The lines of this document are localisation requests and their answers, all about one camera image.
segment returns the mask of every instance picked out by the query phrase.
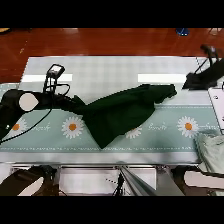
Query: table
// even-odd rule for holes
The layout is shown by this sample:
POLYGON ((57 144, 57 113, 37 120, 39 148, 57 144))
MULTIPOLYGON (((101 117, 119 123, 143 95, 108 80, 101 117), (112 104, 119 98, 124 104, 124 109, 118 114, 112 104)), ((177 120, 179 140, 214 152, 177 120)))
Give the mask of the table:
MULTIPOLYGON (((42 91, 44 75, 50 66, 54 63, 65 67, 65 74, 61 83, 71 85, 68 96, 78 95, 86 104, 94 100, 105 97, 115 92, 137 87, 141 83, 138 82, 138 74, 185 74, 195 71, 198 63, 203 58, 195 57, 148 57, 148 56, 66 56, 66 57, 30 57, 26 65, 23 78, 19 85, 19 89, 42 91)), ((58 88, 57 92, 63 93, 63 87, 58 88)), ((83 148, 81 136, 68 143, 62 143, 59 131, 51 135, 48 123, 45 123, 39 129, 35 129, 32 133, 21 136, 20 139, 12 140, 1 145, 0 161, 1 162, 25 162, 25 163, 64 163, 64 164, 189 164, 198 163, 198 156, 193 144, 193 140, 189 145, 189 139, 176 128, 174 125, 178 119, 183 119, 184 114, 190 118, 197 118, 200 122, 200 130, 207 129, 219 132, 219 127, 215 118, 215 114, 211 105, 211 101, 207 91, 188 91, 183 90, 174 98, 164 101, 160 105, 156 105, 156 111, 150 117, 149 122, 141 127, 147 129, 150 133, 150 141, 147 134, 142 134, 143 140, 136 138, 135 141, 119 136, 114 140, 116 147, 106 148, 99 151, 88 130, 85 132, 85 148, 83 148), (209 120, 202 118, 202 114, 209 117, 209 120), (161 117, 167 117, 165 123, 161 123, 161 117), (181 139, 186 146, 173 145, 174 141, 181 139), (52 146, 32 147, 31 144, 41 145, 42 142, 48 142, 52 146)), ((32 112, 26 117, 27 120, 34 120, 33 124, 38 121, 46 111, 32 112)), ((54 110, 51 115, 52 129, 61 129, 62 120, 66 120, 72 114, 54 110)))

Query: daisy print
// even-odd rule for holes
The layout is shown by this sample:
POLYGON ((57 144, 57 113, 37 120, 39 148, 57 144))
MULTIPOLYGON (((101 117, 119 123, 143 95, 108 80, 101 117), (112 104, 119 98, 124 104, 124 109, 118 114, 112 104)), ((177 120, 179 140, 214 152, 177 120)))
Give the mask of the daisy print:
POLYGON ((27 129, 26 121, 20 118, 8 133, 8 137, 13 137, 23 133, 27 129))
POLYGON ((177 127, 178 130, 182 132, 182 135, 189 138, 197 135, 197 132, 199 130, 198 124, 194 120, 194 118, 186 116, 179 119, 177 127))
POLYGON ((75 138, 76 136, 79 136, 82 134, 83 130, 83 121, 79 119, 78 117, 69 117, 66 119, 65 122, 63 122, 62 125, 62 132, 63 135, 66 136, 66 138, 75 138))
POLYGON ((126 138, 132 139, 138 137, 141 134, 141 131, 142 131, 141 126, 134 128, 126 133, 126 138))

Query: wooden floor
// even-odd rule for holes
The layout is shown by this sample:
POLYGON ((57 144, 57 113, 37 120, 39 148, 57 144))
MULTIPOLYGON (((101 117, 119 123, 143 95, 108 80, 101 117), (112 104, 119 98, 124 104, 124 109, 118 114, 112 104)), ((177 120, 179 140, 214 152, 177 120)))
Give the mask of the wooden floor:
POLYGON ((201 44, 224 48, 224 29, 33 28, 0 35, 0 83, 19 82, 30 56, 163 55, 204 56, 201 44))

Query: dark green garment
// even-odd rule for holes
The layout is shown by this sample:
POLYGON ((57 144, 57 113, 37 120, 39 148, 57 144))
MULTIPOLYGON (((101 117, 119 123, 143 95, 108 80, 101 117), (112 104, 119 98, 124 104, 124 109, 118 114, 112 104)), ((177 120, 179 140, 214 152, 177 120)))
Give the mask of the dark green garment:
POLYGON ((143 84, 98 99, 77 108, 93 138, 106 147, 118 135, 124 135, 145 122, 155 111, 154 103, 176 95, 174 85, 143 84))

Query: white flower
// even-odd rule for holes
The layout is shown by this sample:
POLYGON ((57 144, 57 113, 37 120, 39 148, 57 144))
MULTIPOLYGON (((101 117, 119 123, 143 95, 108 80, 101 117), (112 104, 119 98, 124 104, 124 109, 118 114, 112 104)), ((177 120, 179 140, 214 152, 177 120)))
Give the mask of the white flower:
POLYGON ((69 117, 63 122, 62 131, 64 132, 63 135, 66 135, 66 138, 70 137, 70 139, 75 138, 82 134, 83 130, 83 121, 78 117, 69 117))
POLYGON ((25 119, 20 118, 10 130, 10 132, 8 133, 8 136, 13 137, 15 135, 19 135, 23 133, 26 129, 27 129, 27 125, 26 125, 25 119))
POLYGON ((179 131, 182 131, 182 135, 185 135, 185 137, 189 138, 197 135, 199 129, 198 124, 194 118, 186 116, 179 119, 177 127, 179 131))
POLYGON ((137 128, 134 128, 134 129, 128 131, 126 133, 126 138, 132 139, 132 138, 139 136, 141 134, 141 130, 142 130, 142 128, 141 128, 141 126, 139 126, 137 128))

